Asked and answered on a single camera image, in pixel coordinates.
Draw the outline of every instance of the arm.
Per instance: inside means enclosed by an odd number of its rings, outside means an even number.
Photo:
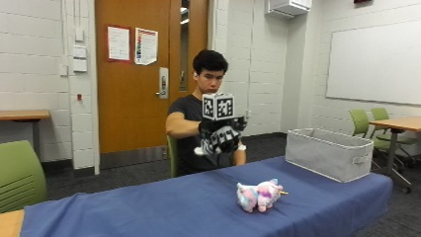
[[[236,166],[247,164],[247,150],[238,149],[235,151],[234,161],[235,161]]]
[[[200,121],[184,119],[184,114],[182,112],[175,112],[167,117],[167,135],[176,139],[199,135],[199,123]]]

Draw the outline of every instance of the chair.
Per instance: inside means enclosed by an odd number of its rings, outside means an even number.
[[[171,177],[179,177],[179,155],[176,151],[176,139],[167,137],[168,142],[168,158],[171,159]]]
[[[351,114],[352,114],[352,118],[353,118],[353,122],[355,122],[355,132],[353,132],[353,136],[356,135],[361,135],[363,138],[367,138],[368,132],[369,132],[369,117],[368,114],[364,110],[351,110]],[[388,153],[389,151],[389,147],[391,147],[391,142],[387,140],[379,140],[379,139],[372,139],[373,142],[373,149],[375,151],[379,152],[384,152]],[[403,162],[397,159],[395,159],[395,161],[397,161],[401,165],[401,167],[404,166]]]
[[[375,120],[389,119],[389,114],[388,114],[385,108],[373,108],[373,109],[371,109],[371,112],[372,112],[372,116],[373,116]],[[373,138],[373,136],[379,130],[383,130],[383,134],[377,135],[376,138],[379,140],[389,141],[392,139],[391,134],[385,134],[388,131],[388,127],[379,126],[379,125],[373,128],[369,138]],[[397,136],[397,143],[403,144],[403,145],[413,145],[417,143],[417,139],[408,137],[408,136]],[[415,157],[408,153],[408,151],[403,147],[400,147],[400,150],[405,153],[405,155],[412,160],[412,164],[409,164],[409,166],[413,165],[416,163]]]
[[[0,213],[47,200],[44,170],[30,141],[0,144]]]

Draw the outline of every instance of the pink plush toy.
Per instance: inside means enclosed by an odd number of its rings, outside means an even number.
[[[260,212],[272,208],[280,195],[287,194],[283,186],[278,184],[278,179],[262,182],[258,186],[244,186],[238,183],[239,204],[247,212],[254,212],[256,205]]]

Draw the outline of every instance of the wooden table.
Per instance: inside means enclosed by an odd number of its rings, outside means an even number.
[[[0,214],[0,236],[19,237],[24,222],[26,211],[15,210]]]
[[[395,150],[396,150],[399,133],[404,132],[405,130],[421,132],[421,117],[405,117],[405,118],[395,118],[395,119],[387,119],[387,120],[375,120],[375,121],[371,121],[369,124],[389,127],[391,132],[392,132],[387,167],[377,169],[375,171],[377,173],[388,175],[392,178],[392,180],[404,187],[403,191],[409,194],[412,185],[409,181],[393,169]]]
[[[31,122],[34,131],[34,145],[36,153],[42,159],[40,153],[40,120],[50,119],[51,111],[0,111],[0,120],[12,120],[16,122]]]

